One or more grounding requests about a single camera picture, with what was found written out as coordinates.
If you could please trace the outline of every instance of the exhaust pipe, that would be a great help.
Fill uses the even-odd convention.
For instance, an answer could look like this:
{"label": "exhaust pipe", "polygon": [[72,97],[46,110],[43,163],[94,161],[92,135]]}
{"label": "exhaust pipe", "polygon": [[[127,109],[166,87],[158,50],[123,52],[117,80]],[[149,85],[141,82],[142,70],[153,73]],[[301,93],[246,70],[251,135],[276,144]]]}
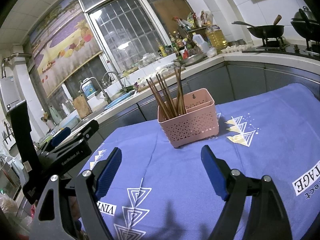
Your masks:
{"label": "exhaust pipe", "polygon": [[31,54],[28,54],[28,53],[13,53],[11,54],[10,57],[6,57],[2,60],[2,64],[1,64],[1,78],[5,78],[7,77],[6,74],[5,74],[5,70],[4,70],[4,63],[5,62],[8,62],[10,60],[12,60],[14,57],[24,57],[24,58],[31,58]]}

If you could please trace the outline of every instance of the pineapple print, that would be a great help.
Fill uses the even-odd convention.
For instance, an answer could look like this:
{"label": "pineapple print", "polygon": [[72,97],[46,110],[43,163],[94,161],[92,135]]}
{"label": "pineapple print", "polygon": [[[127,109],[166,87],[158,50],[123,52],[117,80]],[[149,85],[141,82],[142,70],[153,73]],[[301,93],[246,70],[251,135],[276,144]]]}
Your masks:
{"label": "pineapple print", "polygon": [[87,22],[86,20],[82,20],[80,22],[78,22],[78,24],[76,25],[76,28],[81,30],[81,37],[82,39],[86,36],[87,31],[89,30],[89,28],[86,26]]}

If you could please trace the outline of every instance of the water heater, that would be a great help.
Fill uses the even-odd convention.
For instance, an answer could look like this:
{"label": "water heater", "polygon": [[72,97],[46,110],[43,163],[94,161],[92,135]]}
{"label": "water heater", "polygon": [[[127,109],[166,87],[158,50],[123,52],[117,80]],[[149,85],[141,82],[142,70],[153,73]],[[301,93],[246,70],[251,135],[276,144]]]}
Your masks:
{"label": "water heater", "polygon": [[10,108],[21,101],[13,76],[0,79],[1,105],[7,115]]}

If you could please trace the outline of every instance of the perforated plastic basket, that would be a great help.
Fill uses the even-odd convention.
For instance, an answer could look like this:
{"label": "perforated plastic basket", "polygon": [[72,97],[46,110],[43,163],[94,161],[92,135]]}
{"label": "perforated plastic basket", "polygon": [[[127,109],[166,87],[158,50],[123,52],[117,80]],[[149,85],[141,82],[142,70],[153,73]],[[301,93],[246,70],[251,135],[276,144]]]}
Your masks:
{"label": "perforated plastic basket", "polygon": [[219,133],[214,100],[207,89],[201,88],[183,98],[187,114],[166,120],[158,107],[158,122],[175,148]]}

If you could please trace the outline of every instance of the stove knob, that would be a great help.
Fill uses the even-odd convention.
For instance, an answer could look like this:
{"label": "stove knob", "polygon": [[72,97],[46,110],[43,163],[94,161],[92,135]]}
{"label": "stove knob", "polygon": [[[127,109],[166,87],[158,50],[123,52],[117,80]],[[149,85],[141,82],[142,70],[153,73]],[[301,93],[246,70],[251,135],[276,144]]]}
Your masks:
{"label": "stove knob", "polygon": [[298,48],[298,45],[297,45],[297,44],[295,44],[295,45],[293,46],[293,48],[294,48],[294,52],[296,52],[296,53],[299,53],[299,52],[300,52],[300,49]]}

